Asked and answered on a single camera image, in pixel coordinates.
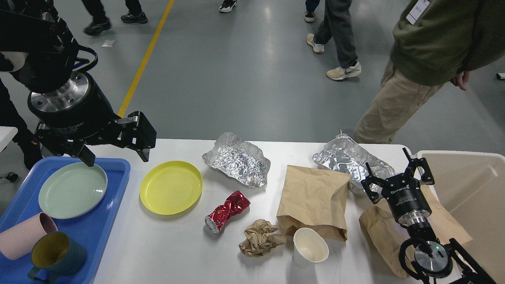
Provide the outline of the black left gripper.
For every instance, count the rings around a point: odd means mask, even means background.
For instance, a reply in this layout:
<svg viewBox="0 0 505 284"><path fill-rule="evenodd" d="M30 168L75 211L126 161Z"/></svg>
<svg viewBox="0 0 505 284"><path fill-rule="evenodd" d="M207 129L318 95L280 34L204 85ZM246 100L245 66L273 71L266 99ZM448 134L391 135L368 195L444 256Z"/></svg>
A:
<svg viewBox="0 0 505 284"><path fill-rule="evenodd" d="M74 71L69 80L48 93L31 92L29 110L39 118L36 138L44 154L70 154L88 167L95 164L95 155L81 143L112 144L135 150L143 162L149 161L150 150L156 145L157 132L141 111L126 118L114 113L107 98L87 72Z"/></svg>

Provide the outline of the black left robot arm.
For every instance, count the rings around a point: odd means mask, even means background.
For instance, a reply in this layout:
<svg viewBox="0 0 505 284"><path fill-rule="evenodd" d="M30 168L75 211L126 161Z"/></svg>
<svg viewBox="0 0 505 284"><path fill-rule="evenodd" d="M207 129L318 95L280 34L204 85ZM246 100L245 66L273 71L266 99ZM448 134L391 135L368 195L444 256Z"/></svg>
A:
<svg viewBox="0 0 505 284"><path fill-rule="evenodd" d="M1 1L1 54L30 90L28 108L39 118L37 139L55 156L93 166L88 146L111 144L148 162L156 131L141 111L115 114L95 79L95 50L80 45L52 0Z"/></svg>

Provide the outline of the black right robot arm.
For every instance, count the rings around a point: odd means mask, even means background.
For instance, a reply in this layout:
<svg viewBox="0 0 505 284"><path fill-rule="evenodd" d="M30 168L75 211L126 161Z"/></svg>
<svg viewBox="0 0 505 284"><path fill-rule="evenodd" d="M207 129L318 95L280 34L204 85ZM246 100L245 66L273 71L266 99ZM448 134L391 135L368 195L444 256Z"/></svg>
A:
<svg viewBox="0 0 505 284"><path fill-rule="evenodd" d="M368 174L361 181L371 202L377 204L384 198L395 222L409 234L399 248L402 269L428 284L430 279L449 276L456 262L462 268L457 284L494 284L494 279L456 239L443 245L436 237L428 221L432 210L421 190L422 185L434 185L433 174L425 158L411 156L406 148L403 152L409 162L403 173L382 179L365 163Z"/></svg>

